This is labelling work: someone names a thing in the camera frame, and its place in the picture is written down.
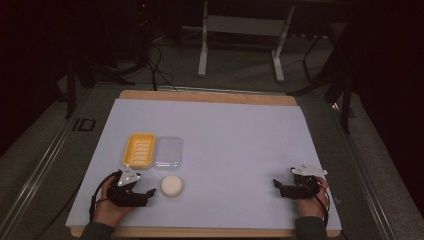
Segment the round white soap bar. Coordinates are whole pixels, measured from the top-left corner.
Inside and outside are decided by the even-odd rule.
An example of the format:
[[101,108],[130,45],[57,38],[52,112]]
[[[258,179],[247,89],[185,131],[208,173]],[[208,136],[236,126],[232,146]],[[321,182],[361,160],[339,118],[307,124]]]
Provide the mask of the round white soap bar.
[[166,176],[161,182],[161,191],[167,197],[179,196],[183,188],[183,181],[179,176]]

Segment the person's right hand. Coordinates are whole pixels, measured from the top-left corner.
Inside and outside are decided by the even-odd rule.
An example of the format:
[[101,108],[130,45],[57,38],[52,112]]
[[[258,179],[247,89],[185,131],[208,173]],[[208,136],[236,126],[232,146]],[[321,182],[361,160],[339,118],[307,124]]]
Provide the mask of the person's right hand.
[[324,219],[328,215],[329,197],[327,194],[328,183],[321,177],[317,177],[320,191],[310,199],[298,199],[297,210],[300,217],[313,216]]

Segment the metal floor rail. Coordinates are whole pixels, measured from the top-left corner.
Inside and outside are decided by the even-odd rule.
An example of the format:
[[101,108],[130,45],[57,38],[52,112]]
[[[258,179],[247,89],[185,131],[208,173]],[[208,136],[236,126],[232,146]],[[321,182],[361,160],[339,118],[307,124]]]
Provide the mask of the metal floor rail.
[[350,159],[352,160],[353,171],[355,172],[358,184],[361,187],[365,201],[374,219],[376,227],[379,231],[382,240],[397,240],[397,237],[392,229],[391,224],[382,208],[378,199],[371,179],[366,171],[363,159],[361,158],[354,139],[350,134],[347,134],[341,126],[340,117],[341,109],[337,103],[328,105],[332,119],[337,124],[338,130],[342,135],[342,140]]
[[69,118],[65,105],[55,102],[0,158],[0,240],[13,236],[91,93],[77,95]]

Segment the pale table mat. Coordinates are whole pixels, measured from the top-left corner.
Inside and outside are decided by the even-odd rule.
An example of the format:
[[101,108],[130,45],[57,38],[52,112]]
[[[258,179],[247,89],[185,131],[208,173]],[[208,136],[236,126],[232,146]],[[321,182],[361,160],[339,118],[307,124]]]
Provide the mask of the pale table mat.
[[67,226],[88,223],[99,183],[122,165],[128,137],[149,132],[183,141],[184,183],[177,197],[155,193],[124,227],[292,229],[294,201],[273,182],[290,183],[293,167],[320,164],[302,110],[297,106],[153,100],[115,101]]

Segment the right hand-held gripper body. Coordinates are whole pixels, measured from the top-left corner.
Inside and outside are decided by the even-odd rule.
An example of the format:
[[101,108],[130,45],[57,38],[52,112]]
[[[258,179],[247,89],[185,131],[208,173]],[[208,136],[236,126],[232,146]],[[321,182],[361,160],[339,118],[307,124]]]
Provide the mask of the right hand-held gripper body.
[[318,177],[324,177],[328,172],[309,163],[301,163],[290,169],[294,184],[289,187],[288,197],[291,199],[309,199],[317,195],[321,184]]

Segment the person's left hand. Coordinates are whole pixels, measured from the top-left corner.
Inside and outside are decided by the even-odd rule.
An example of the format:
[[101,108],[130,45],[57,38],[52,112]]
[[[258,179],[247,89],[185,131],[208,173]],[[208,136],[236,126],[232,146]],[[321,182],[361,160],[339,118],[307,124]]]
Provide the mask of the person's left hand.
[[107,191],[113,181],[114,177],[111,177],[102,185],[100,202],[96,204],[93,221],[110,227],[117,227],[121,220],[134,210],[134,207],[119,207],[107,198]]

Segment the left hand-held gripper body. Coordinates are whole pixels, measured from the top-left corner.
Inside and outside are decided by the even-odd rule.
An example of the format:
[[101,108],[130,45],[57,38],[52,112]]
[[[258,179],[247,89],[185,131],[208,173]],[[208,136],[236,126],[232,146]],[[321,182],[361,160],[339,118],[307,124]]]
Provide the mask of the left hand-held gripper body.
[[133,187],[140,180],[141,175],[132,168],[125,167],[111,174],[113,181],[110,183],[106,196],[118,207],[145,207],[148,203],[148,193],[135,193]]

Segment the yellow soap dish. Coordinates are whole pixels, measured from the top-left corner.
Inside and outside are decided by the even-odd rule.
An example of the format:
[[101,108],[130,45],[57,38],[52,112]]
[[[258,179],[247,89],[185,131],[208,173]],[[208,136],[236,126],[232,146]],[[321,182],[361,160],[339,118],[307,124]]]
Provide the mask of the yellow soap dish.
[[131,134],[123,155],[123,164],[133,169],[148,169],[153,163],[155,143],[156,136],[154,134]]

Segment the clear plastic container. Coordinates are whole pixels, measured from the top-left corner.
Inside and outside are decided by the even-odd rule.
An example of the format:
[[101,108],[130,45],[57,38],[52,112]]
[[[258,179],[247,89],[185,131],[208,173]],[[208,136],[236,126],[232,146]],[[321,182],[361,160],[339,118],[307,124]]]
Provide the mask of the clear plastic container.
[[183,140],[179,137],[160,137],[157,140],[154,166],[158,170],[177,171],[182,165]]

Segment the white metal stand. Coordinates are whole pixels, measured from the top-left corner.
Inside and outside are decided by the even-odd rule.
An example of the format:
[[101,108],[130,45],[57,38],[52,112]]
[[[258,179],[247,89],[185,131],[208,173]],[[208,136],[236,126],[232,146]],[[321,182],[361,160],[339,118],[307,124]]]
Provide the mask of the white metal stand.
[[281,52],[288,36],[291,21],[296,10],[294,5],[288,7],[284,20],[244,18],[232,16],[210,15],[208,0],[203,0],[202,42],[198,65],[198,76],[204,77],[207,72],[208,33],[231,33],[245,35],[272,36],[278,38],[278,44],[271,51],[271,58],[277,82],[284,82]]

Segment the black stand with tall post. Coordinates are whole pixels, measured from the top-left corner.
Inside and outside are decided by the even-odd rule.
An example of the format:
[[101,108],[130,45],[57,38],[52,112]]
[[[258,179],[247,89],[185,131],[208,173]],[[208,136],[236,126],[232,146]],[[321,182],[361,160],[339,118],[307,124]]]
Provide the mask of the black stand with tall post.
[[349,115],[350,115],[350,103],[351,94],[354,82],[354,73],[350,69],[347,60],[345,58],[343,50],[338,45],[338,40],[342,36],[346,23],[333,22],[328,23],[323,27],[325,35],[329,41],[333,44],[334,48],[331,51],[328,59],[326,60],[322,69],[317,73],[314,78],[310,78],[306,57],[319,39],[322,38],[320,35],[307,50],[306,54],[302,59],[302,65],[306,72],[308,79],[311,83],[301,88],[300,90],[288,92],[288,96],[302,96],[315,89],[320,88],[323,85],[328,84],[329,87],[324,95],[324,99],[327,103],[335,105],[339,98],[342,98],[342,103],[339,106],[340,112],[340,124],[346,134],[350,133],[349,130]]

